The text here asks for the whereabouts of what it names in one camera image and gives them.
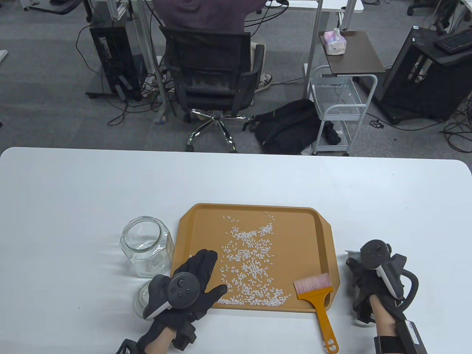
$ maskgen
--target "orange brush handle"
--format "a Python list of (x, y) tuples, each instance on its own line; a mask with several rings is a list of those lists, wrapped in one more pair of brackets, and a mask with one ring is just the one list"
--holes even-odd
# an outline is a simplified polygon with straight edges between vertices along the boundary
[(320, 322), (321, 332), (323, 333), (323, 339), (325, 341), (326, 349), (330, 354), (335, 354), (339, 351), (339, 345), (337, 344), (336, 337), (329, 322), (328, 314), (324, 308), (324, 300), (326, 296), (334, 291), (332, 287), (327, 287), (322, 290), (310, 291), (305, 294), (298, 295), (299, 300), (308, 301), (313, 305), (318, 315), (318, 321)]

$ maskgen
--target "brush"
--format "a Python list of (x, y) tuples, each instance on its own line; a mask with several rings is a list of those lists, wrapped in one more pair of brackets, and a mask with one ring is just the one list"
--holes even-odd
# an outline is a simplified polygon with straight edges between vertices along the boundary
[(327, 351), (330, 354), (337, 353), (339, 346), (337, 345), (333, 328), (324, 307), (326, 296), (334, 291), (329, 275), (325, 273), (315, 277), (296, 280), (294, 285), (298, 300), (308, 301), (315, 308)]

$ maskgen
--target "keyboard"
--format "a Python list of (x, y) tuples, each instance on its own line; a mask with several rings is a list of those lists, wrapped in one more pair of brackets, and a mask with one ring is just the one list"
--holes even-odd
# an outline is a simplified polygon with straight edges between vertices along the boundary
[(472, 28), (440, 38), (434, 42), (434, 45), (447, 54), (456, 54), (472, 48)]

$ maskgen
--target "white metal cart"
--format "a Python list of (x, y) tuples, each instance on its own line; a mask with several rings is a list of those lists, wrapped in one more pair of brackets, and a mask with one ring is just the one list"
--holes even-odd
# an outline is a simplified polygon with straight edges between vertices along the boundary
[[(365, 103), (362, 103), (357, 93), (352, 80), (353, 76), (369, 76), (373, 79), (372, 89)], [(321, 119), (318, 138), (312, 145), (314, 154), (322, 151), (345, 151), (345, 155), (349, 155), (376, 87), (377, 77), (374, 74), (333, 76), (329, 65), (321, 65), (313, 71), (310, 94), (315, 102), (318, 117)], [(333, 122), (336, 130), (341, 129), (338, 131), (341, 137), (341, 142), (338, 145), (320, 144), (321, 134), (327, 120)], [(357, 122), (352, 137), (346, 125), (347, 121)]]

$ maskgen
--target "brown tabletop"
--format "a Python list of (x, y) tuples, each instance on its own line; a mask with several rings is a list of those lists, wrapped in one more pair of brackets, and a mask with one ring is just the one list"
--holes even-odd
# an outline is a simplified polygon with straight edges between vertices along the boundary
[(328, 55), (324, 46), (324, 32), (320, 32), (321, 43), (328, 64), (333, 74), (375, 74), (385, 73), (377, 53), (372, 47), (366, 32), (346, 31), (342, 36), (346, 38), (346, 52), (342, 55)]

